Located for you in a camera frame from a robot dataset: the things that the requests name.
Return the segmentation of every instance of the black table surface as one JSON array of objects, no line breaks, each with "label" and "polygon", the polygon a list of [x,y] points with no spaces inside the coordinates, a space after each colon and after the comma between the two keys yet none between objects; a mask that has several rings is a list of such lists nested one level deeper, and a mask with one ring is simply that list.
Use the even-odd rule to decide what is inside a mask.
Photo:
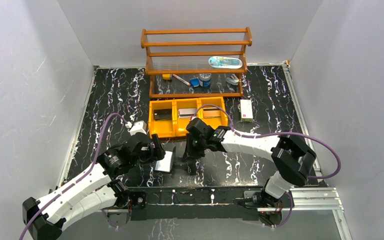
[{"label": "black table surface", "polygon": [[[224,76],[218,77],[215,82],[215,86],[220,86],[219,91],[226,89],[224,85],[227,83],[223,82],[222,78]],[[157,82],[157,93],[191,92],[187,87],[173,88],[164,81]],[[239,98],[224,98],[226,111],[233,118],[237,130],[258,134],[302,132],[281,65],[249,66],[242,86],[243,98],[252,101],[253,122],[239,121]],[[109,114],[117,112],[132,123],[148,123],[149,90],[150,79],[145,75],[144,68],[96,70],[66,181],[80,174],[92,162],[97,150],[99,132]],[[129,136],[120,119],[112,119],[108,130],[105,131],[99,152],[103,153],[110,146],[122,143]],[[176,146],[176,158],[180,159],[186,142],[184,139],[163,139],[162,145],[166,151],[171,151]],[[123,175],[121,180],[128,187],[263,186],[275,172],[275,164],[261,157],[207,150],[205,157],[184,166],[175,165],[172,173],[155,171],[153,164],[138,164]]]}]

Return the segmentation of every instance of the gray floor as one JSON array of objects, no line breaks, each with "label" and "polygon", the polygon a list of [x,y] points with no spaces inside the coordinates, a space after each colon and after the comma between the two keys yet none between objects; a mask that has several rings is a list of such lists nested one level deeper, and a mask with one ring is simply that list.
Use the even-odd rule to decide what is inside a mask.
[{"label": "gray floor", "polygon": [[[121,215],[112,215],[114,222]],[[130,221],[115,231],[101,213],[66,229],[59,240],[340,240],[331,210],[294,211],[287,224],[271,230],[241,219],[157,219]]]}]

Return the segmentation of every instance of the cable connector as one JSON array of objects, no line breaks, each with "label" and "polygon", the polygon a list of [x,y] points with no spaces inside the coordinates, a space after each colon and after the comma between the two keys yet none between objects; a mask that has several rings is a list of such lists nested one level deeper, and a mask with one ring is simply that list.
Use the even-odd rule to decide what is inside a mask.
[{"label": "cable connector", "polygon": [[128,121],[128,122],[125,124],[125,127],[126,127],[127,129],[131,129],[132,126],[133,126],[133,124],[132,124],[130,121]]}]

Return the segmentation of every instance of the yellow storage tray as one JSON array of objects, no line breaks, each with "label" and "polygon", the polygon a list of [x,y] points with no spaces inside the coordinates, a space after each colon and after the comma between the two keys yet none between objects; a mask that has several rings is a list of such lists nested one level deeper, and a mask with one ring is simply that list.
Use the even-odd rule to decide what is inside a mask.
[{"label": "yellow storage tray", "polygon": [[[179,118],[179,109],[198,109],[201,106],[199,98],[186,98],[186,99],[176,99],[174,100],[174,113],[177,116],[177,125],[174,126],[176,131],[176,137],[186,136],[186,126],[191,121],[190,118]],[[197,117],[202,119],[200,113],[197,114]]]},{"label": "yellow storage tray", "polygon": [[[149,102],[149,135],[158,134],[159,138],[176,137],[174,125],[177,124],[177,114],[175,114],[173,100],[150,101]],[[171,109],[171,120],[155,120],[154,110]]]},{"label": "yellow storage tray", "polygon": [[[221,96],[218,96],[218,97],[201,97],[199,99],[199,101],[201,103],[200,106],[205,105],[205,104],[213,104],[213,105],[216,105],[216,106],[218,106],[218,107],[220,107],[226,111],[225,100]],[[228,117],[223,112],[220,112],[219,117],[211,117],[211,118],[204,118],[204,110],[203,109],[199,110],[199,114],[200,114],[200,116],[202,116],[201,119],[204,121],[204,123],[210,125],[213,129],[216,129],[218,126],[227,126],[228,122],[229,122]]]},{"label": "yellow storage tray", "polygon": [[[179,109],[198,109],[204,104],[213,104],[225,108],[225,101],[222,96],[218,97],[201,97],[201,98],[185,98],[163,101],[149,102],[149,135],[158,134],[160,138],[173,138],[186,136],[186,126],[190,122],[190,118],[178,118]],[[171,120],[155,120],[154,110],[171,109]],[[228,117],[220,112],[220,116],[204,118],[204,110],[201,109],[196,115],[213,129],[218,126],[227,126]]]}]

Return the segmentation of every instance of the white box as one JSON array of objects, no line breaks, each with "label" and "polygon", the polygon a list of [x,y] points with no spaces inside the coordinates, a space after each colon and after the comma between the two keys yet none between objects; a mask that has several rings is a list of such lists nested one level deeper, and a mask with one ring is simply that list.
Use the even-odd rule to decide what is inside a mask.
[{"label": "white box", "polygon": [[253,106],[251,100],[240,100],[240,121],[252,122],[253,121]]}]

